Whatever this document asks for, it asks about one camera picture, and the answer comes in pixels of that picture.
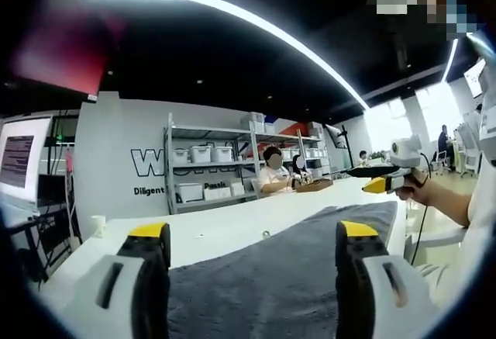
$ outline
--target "chair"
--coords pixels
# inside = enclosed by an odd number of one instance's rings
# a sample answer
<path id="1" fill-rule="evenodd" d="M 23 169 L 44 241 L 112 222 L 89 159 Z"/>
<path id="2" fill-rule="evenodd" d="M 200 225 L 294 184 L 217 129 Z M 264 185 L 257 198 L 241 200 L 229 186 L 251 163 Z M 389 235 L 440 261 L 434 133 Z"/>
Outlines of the chair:
<path id="1" fill-rule="evenodd" d="M 440 169 L 439 175 L 443 174 L 444 168 L 448 168 L 450 166 L 450 159 L 446 156 L 446 151 L 436 151 L 436 159 L 432 163 L 432 171 L 438 174 L 438 170 Z"/>
<path id="2" fill-rule="evenodd" d="M 482 157 L 478 141 L 467 123 L 460 124 L 458 134 L 463 142 L 463 155 L 465 156 L 465 165 L 461 176 L 463 177 L 468 171 L 472 171 L 472 176 L 477 177 Z"/>

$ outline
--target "desk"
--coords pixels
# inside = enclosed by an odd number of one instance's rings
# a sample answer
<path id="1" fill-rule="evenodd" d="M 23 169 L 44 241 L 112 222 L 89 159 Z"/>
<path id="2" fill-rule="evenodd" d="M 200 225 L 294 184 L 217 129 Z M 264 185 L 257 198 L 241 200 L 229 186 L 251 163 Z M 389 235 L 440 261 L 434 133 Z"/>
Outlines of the desk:
<path id="1" fill-rule="evenodd" d="M 55 311 L 63 309 L 71 301 L 78 278 L 103 255 L 116 254 L 133 228 L 162 221 L 170 224 L 171 267 L 177 268 L 240 250 L 262 240 L 265 230 L 276 234 L 328 206 L 398 201 L 387 250 L 403 256 L 406 205 L 395 195 L 363 192 L 366 182 L 366 178 L 346 178 L 320 192 L 292 192 L 180 215 L 111 220 L 103 238 L 90 237 L 54 272 L 42 296 Z"/>

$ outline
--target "white shirt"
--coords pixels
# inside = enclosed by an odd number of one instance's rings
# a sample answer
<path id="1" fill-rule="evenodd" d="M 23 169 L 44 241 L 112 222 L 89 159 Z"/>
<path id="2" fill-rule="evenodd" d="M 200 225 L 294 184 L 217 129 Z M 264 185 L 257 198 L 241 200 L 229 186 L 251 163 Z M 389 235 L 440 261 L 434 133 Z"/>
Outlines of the white shirt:
<path id="1" fill-rule="evenodd" d="M 431 287 L 431 297 L 439 306 L 456 301 L 478 269 L 496 220 L 496 168 L 482 157 L 480 175 L 468 207 L 470 226 L 460 245 L 456 261 Z"/>
<path id="2" fill-rule="evenodd" d="M 281 166 L 281 168 L 279 168 L 278 170 L 274 170 L 269 166 L 265 166 L 260 170 L 260 174 L 258 175 L 258 185 L 260 187 L 260 190 L 262 190 L 262 188 L 266 184 L 274 184 L 275 182 L 288 182 L 289 178 L 290 178 L 289 171 L 285 167 Z M 293 189 L 291 189 L 290 186 L 287 188 L 283 188 L 277 192 L 274 192 L 271 195 L 279 194 L 279 193 L 288 193 L 292 191 Z"/>

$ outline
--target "white wall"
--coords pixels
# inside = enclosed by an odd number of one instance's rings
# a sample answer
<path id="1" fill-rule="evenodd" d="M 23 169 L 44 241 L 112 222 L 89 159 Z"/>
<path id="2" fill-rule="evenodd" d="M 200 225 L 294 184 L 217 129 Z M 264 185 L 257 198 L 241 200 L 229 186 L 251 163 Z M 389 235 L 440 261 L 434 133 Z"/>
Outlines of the white wall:
<path id="1" fill-rule="evenodd" d="M 451 87 L 461 115 L 463 116 L 468 112 L 473 112 L 477 103 L 472 96 L 472 92 L 470 91 L 465 77 L 452 81 L 449 86 Z"/>
<path id="2" fill-rule="evenodd" d="M 462 116 L 467 112 L 472 112 L 475 110 L 477 104 L 472 96 L 472 92 L 470 91 L 465 77 L 452 81 L 449 86 L 452 89 L 453 96 Z M 419 135 L 422 143 L 422 153 L 424 153 L 430 160 L 436 150 L 437 141 L 429 141 L 427 126 L 425 124 L 419 102 L 416 96 L 412 96 L 408 99 L 404 99 L 403 103 L 405 105 L 408 121 L 410 122 L 410 126 L 412 128 L 412 133 Z M 369 153 L 372 151 L 370 136 L 367 131 L 365 118 L 363 116 L 348 119 L 343 123 L 336 124 L 335 127 L 341 130 L 342 125 L 344 125 L 348 131 L 350 149 L 355 161 L 361 150 L 365 150 Z"/>
<path id="3" fill-rule="evenodd" d="M 246 115 L 208 106 L 121 100 L 117 92 L 101 92 L 95 104 L 83 104 L 74 150 L 74 189 L 84 239 L 91 235 L 93 215 L 110 220 L 168 214 L 165 194 L 134 194 L 135 187 L 163 188 L 165 177 L 152 171 L 149 176 L 138 176 L 131 150 L 162 149 L 169 112 L 175 124 L 221 128 L 239 128 Z M 279 119 L 276 132 L 293 123 Z M 198 182 L 196 178 L 177 181 Z"/>
<path id="4" fill-rule="evenodd" d="M 363 116 L 357 116 L 345 122 L 338 123 L 334 127 L 342 130 L 342 126 L 348 131 L 351 155 L 353 156 L 353 163 L 356 164 L 361 150 L 365 150 L 367 153 L 372 152 L 372 143 L 370 142 L 365 118 Z"/>

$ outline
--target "gray towel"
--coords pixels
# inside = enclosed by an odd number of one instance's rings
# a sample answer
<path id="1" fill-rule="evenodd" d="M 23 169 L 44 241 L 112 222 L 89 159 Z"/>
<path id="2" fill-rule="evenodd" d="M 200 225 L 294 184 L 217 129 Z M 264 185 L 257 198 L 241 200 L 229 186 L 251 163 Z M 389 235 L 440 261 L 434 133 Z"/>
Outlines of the gray towel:
<path id="1" fill-rule="evenodd" d="M 170 337 L 331 338 L 337 222 L 368 224 L 385 242 L 396 209 L 329 207 L 242 250 L 170 270 Z"/>

